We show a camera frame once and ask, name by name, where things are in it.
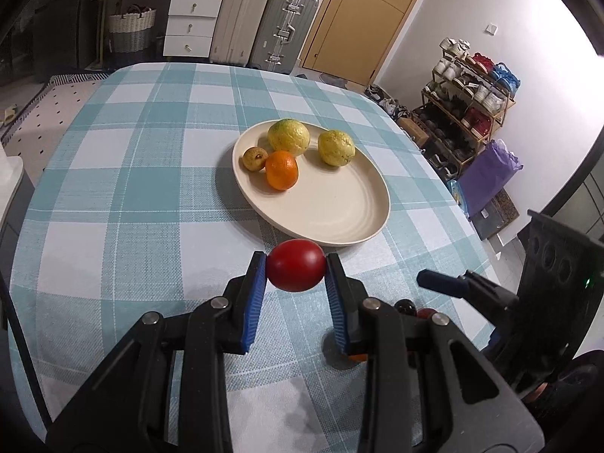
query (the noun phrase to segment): plate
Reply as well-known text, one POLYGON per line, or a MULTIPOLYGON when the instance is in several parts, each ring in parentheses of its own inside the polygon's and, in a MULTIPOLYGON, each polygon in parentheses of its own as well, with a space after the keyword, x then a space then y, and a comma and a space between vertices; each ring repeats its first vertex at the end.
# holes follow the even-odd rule
POLYGON ((241 157, 252 146, 271 153, 267 132, 277 122, 267 120, 247 129, 233 147, 233 171, 241 192, 267 222, 292 237, 324 246, 347 246, 380 233, 390 214, 384 178, 358 148, 345 166, 327 165, 316 141, 326 129, 304 122, 310 147, 296 157, 298 182, 287 191, 268 185, 265 171, 250 172, 241 157))

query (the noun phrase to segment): purple bag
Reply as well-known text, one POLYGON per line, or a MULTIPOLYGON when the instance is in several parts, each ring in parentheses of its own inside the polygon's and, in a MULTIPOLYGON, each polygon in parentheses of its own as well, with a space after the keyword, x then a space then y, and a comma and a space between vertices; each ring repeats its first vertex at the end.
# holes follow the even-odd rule
POLYGON ((479 213, 523 165, 505 147, 492 139, 458 180, 467 215, 479 213))

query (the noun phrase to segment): suitcase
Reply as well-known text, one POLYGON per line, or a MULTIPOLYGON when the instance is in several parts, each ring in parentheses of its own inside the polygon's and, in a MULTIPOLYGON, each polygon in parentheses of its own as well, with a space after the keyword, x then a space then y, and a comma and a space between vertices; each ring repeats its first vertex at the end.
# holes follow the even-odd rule
POLYGON ((250 68, 289 75, 318 7, 319 0, 268 0, 252 48, 250 68))
POLYGON ((248 64, 266 5, 267 0, 222 0, 210 48, 211 63, 248 64))

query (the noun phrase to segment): checkered tablecloth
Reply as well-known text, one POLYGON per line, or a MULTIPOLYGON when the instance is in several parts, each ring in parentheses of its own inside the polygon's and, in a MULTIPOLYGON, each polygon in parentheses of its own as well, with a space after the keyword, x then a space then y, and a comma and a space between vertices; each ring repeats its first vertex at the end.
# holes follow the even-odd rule
MULTIPOLYGON (((253 251, 286 240, 244 199, 230 161, 242 131, 279 117, 346 131, 386 179, 388 224, 338 250, 347 274, 390 303, 411 298, 447 313, 486 344, 490 327, 469 305, 415 282, 425 268, 495 274, 445 186, 376 104, 270 72, 140 64, 111 75, 74 119, 19 239, 11 295, 53 418, 144 312, 193 310, 244 274, 253 251)), ((237 453, 356 450, 365 369, 326 362, 330 328, 323 283, 297 294, 268 284, 256 343, 226 358, 237 453)), ((44 437, 10 346, 25 414, 44 437)))

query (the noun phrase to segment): woven basket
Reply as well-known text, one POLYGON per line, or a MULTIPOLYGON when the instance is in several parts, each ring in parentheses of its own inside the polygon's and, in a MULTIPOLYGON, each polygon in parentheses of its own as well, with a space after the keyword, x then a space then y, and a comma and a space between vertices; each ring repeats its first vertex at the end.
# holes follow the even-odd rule
POLYGON ((113 52, 142 51, 151 45, 155 9, 131 5, 125 14, 109 16, 109 37, 113 52))

